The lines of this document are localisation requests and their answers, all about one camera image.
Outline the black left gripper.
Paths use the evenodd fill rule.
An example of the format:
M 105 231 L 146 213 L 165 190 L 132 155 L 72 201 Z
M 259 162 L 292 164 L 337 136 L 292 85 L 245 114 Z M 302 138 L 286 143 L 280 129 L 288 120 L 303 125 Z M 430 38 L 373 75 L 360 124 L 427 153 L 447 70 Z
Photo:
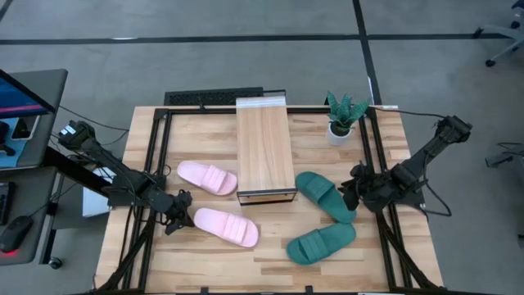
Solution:
M 182 209 L 187 212 L 187 209 L 192 205 L 192 195 L 189 191 L 182 190 Z M 194 227 L 195 224 L 192 218 L 188 215 L 178 217 L 179 209 L 177 200 L 173 195 L 158 191 L 156 193 L 156 210 L 163 214 L 166 219 L 165 234 L 171 235 L 175 231 L 184 227 Z

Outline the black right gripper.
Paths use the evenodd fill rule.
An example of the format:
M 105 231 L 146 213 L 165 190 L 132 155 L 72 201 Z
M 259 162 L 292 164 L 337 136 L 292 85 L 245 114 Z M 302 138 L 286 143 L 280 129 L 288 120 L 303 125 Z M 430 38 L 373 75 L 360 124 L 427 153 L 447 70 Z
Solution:
M 351 169 L 353 179 L 338 189 L 349 211 L 355 211 L 360 198 L 371 212 L 379 212 L 395 197 L 395 182 L 391 173 L 368 173 L 368 167 L 360 162 Z

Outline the green rubber slide sandal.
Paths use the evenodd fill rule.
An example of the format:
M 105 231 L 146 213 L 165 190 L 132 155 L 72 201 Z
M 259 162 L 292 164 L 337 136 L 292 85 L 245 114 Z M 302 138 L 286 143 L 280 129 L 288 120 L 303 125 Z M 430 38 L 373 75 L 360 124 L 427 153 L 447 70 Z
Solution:
M 302 172 L 296 176 L 296 187 L 335 221 L 348 224 L 356 217 L 356 212 L 347 208 L 335 184 L 324 176 L 311 171 Z
M 355 238 L 352 224 L 332 224 L 292 239 L 286 247 L 287 256 L 298 265 L 311 265 L 346 247 Z

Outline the pink rubber slide sandal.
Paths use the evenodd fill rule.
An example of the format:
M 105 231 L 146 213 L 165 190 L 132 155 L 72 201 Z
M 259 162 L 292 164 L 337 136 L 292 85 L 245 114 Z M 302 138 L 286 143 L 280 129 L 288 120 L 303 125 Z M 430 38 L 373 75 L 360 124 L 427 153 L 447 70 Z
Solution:
M 218 196 L 228 195 L 237 187 L 235 174 L 213 165 L 182 161 L 177 167 L 177 174 L 188 183 Z
M 241 247 L 254 247 L 259 241 L 259 230 L 252 220 L 225 211 L 200 208 L 195 212 L 198 229 Z

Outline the artificial plant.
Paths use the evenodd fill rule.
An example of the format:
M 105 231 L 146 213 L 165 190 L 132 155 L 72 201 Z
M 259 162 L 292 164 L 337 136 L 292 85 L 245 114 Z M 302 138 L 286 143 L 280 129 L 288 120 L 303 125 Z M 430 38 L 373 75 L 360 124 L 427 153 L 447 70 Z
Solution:
M 345 93 L 341 100 L 328 91 L 326 96 L 330 107 L 327 141 L 332 146 L 344 145 L 354 129 L 354 123 L 361 119 L 369 107 L 369 101 L 353 103 L 352 97 Z

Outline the white box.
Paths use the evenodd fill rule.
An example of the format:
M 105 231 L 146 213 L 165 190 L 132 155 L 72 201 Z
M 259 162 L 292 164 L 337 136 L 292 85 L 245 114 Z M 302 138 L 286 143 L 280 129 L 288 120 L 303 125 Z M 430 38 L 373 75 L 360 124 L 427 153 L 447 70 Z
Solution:
M 105 181 L 112 183 L 115 173 L 107 167 L 96 168 L 93 173 L 101 176 Z M 95 193 L 89 188 L 83 188 L 82 216 L 85 218 L 108 213 L 112 207 L 108 198 Z

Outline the black keyboard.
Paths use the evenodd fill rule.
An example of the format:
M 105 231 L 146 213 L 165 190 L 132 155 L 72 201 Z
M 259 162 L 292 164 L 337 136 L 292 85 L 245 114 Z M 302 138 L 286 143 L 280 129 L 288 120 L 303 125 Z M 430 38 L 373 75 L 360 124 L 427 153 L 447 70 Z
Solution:
M 13 182 L 0 183 L 0 225 L 6 225 L 9 220 L 15 190 Z
M 173 91 L 165 93 L 164 105 L 230 106 L 236 104 L 237 98 L 260 97 L 263 92 L 262 87 Z

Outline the black desk support bar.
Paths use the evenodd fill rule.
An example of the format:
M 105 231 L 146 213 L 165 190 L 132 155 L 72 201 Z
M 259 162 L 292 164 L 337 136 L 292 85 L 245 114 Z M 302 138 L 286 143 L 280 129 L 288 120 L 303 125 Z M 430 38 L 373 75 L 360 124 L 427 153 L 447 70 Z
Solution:
M 95 175 L 92 171 L 68 159 L 52 147 L 46 148 L 42 165 L 56 167 L 64 176 L 104 197 L 106 197 L 107 194 L 102 189 L 111 186 L 111 184 L 101 176 Z

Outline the grey chair base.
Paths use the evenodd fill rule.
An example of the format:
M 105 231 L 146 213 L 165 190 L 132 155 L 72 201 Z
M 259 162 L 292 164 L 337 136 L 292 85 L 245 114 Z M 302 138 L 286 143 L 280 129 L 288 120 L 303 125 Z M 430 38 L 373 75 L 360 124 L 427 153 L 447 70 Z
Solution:
M 485 158 L 486 166 L 489 168 L 497 168 L 505 162 L 524 158 L 524 143 L 500 142 L 497 145 L 503 151 Z

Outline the grey office desk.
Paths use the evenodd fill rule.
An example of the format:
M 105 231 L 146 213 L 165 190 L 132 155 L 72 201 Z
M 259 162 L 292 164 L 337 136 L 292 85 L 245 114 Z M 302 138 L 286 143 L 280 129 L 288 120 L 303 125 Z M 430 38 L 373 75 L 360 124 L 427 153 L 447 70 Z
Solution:
M 21 245 L 14 251 L 0 251 L 0 267 L 30 263 L 34 260 L 43 231 L 47 209 L 44 206 L 52 195 L 57 170 L 53 167 L 9 170 L 0 173 L 2 182 L 13 182 L 15 190 L 6 224 L 0 225 L 0 235 L 16 217 L 29 216 L 33 224 Z
M 28 87 L 53 107 L 58 108 L 66 86 L 68 71 L 65 69 L 11 72 L 10 76 Z M 32 141 L 28 145 L 20 165 L 14 169 L 29 169 L 42 165 L 43 156 L 51 138 L 56 114 L 41 116 Z

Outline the black computer mouse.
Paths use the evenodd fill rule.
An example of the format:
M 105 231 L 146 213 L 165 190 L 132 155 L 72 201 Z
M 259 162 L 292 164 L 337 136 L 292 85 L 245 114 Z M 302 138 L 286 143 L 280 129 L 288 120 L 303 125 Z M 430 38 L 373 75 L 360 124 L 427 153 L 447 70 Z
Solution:
M 17 250 L 23 243 L 33 223 L 31 216 L 16 217 L 0 234 L 0 252 L 9 253 Z

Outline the blue desk mat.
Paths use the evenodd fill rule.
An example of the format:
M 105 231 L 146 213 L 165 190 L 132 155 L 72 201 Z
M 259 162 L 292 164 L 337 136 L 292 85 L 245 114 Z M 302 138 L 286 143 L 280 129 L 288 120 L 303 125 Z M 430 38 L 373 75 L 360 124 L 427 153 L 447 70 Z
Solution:
M 20 159 L 23 157 L 25 151 L 28 149 L 29 143 L 32 141 L 32 139 L 27 141 L 19 141 L 13 140 L 11 138 L 13 130 L 19 119 L 20 117 L 0 119 L 0 121 L 9 125 L 7 146 L 13 148 L 16 151 L 16 154 L 13 157 L 8 157 L 5 152 L 0 151 L 0 169 L 14 169 L 18 167 L 20 165 Z

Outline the black smartphone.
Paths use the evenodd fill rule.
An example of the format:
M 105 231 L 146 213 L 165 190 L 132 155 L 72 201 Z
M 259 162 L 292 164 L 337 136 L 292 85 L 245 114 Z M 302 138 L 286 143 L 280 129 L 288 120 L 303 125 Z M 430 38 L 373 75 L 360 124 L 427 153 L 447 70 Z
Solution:
M 40 116 L 21 117 L 16 123 L 11 138 L 19 141 L 31 140 L 37 129 L 39 119 Z

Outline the black desk gadget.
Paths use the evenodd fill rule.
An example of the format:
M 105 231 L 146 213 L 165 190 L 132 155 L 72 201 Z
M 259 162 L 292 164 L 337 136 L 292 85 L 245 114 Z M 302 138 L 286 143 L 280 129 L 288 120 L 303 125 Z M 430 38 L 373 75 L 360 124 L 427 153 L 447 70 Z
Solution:
M 0 151 L 5 152 L 8 157 L 13 157 L 16 151 L 7 146 L 7 134 L 9 131 L 9 125 L 0 121 Z

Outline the computer monitor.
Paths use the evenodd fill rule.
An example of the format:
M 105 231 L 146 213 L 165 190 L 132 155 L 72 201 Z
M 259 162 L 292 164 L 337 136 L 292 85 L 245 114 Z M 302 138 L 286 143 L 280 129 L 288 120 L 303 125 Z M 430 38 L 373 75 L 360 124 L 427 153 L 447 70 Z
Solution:
M 56 108 L 0 70 L 0 119 L 53 114 Z

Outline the grey office chair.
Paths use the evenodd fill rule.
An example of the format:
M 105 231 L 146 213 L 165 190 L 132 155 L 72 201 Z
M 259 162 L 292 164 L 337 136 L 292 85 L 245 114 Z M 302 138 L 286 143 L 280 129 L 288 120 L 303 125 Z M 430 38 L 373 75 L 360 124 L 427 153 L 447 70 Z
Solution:
M 514 53 L 518 49 L 524 50 L 524 0 L 517 0 L 511 9 L 515 11 L 515 15 L 519 20 L 513 20 L 509 27 L 483 25 L 479 26 L 472 34 L 473 39 L 478 39 L 483 33 L 487 32 L 489 34 L 500 34 L 513 40 L 513 43 L 502 52 L 486 60 L 486 67 L 494 66 L 501 57 Z

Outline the wooden shelf black metal frame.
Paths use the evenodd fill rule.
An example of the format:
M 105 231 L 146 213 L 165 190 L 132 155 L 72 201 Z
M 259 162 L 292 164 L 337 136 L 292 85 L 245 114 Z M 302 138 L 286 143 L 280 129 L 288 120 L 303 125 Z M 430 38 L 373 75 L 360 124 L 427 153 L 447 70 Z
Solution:
M 236 116 L 239 203 L 292 202 L 297 188 L 286 98 L 239 98 Z

